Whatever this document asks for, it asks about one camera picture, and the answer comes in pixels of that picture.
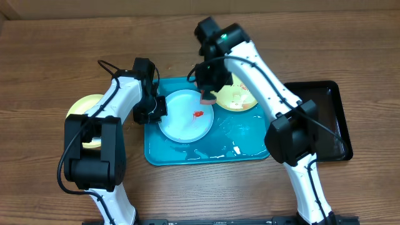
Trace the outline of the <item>orange and dark green sponge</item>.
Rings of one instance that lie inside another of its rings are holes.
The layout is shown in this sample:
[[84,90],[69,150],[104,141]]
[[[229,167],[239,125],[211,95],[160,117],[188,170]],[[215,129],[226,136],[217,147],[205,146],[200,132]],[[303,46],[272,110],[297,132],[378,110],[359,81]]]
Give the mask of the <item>orange and dark green sponge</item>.
[[215,104],[217,97],[209,91],[201,90],[200,103],[203,105]]

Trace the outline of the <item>light blue plate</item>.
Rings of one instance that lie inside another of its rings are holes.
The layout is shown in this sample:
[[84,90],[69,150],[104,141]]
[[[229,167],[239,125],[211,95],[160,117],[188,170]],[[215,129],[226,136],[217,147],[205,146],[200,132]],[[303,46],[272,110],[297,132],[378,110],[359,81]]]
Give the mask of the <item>light blue plate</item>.
[[159,127],[170,140],[192,143],[203,138],[211,129],[214,111],[211,105],[200,103],[201,94],[190,89],[178,90],[166,97],[167,115]]

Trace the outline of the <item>yellow-green plate with ketchup swirl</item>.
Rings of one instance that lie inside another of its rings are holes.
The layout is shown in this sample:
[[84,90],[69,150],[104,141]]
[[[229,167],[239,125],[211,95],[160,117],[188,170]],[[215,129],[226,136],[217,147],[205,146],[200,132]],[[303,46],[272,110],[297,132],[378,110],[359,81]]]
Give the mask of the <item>yellow-green plate with ketchup swirl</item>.
[[[68,117],[70,114],[84,114],[87,110],[95,106],[102,97],[102,94],[91,94],[82,97],[70,107],[69,111],[66,114],[66,117]],[[82,146],[87,149],[100,148],[101,140],[99,138],[94,138],[89,143],[84,142]]]

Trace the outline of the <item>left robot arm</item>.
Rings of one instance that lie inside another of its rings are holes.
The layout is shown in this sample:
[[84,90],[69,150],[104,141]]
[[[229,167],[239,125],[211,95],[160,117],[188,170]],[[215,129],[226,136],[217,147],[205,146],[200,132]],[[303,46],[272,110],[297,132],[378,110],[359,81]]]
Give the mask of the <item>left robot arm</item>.
[[166,98],[158,95],[159,71],[140,57],[130,70],[103,60],[98,64],[111,75],[110,88],[84,114],[66,117],[57,183],[65,193],[91,196],[103,224],[140,224],[123,186],[123,124],[130,114],[140,125],[159,123],[167,114]]

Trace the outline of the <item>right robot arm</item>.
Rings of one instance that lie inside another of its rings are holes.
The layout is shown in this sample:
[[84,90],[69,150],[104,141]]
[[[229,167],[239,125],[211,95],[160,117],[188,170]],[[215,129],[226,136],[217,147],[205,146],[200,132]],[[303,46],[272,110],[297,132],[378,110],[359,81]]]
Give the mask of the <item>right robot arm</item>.
[[215,93],[236,75],[255,97],[267,117],[264,143],[289,174],[301,224],[334,224],[324,197],[316,162],[318,108],[288,90],[268,68],[251,38],[234,23],[221,29],[213,18],[198,23],[194,34],[204,62],[190,72],[201,91],[201,103],[216,102]]

